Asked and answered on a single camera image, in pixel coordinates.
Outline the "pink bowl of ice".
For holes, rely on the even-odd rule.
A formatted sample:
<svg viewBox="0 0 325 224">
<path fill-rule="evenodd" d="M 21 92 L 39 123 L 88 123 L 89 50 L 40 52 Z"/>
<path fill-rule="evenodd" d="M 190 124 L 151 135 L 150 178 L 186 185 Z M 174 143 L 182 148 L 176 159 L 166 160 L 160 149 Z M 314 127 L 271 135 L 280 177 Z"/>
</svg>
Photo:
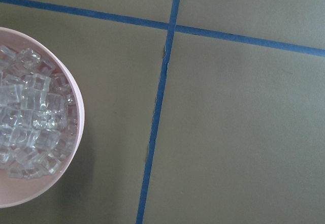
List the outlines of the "pink bowl of ice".
<svg viewBox="0 0 325 224">
<path fill-rule="evenodd" d="M 68 68 L 43 44 L 1 28 L 1 207 L 31 201 L 69 167 L 85 108 Z"/>
</svg>

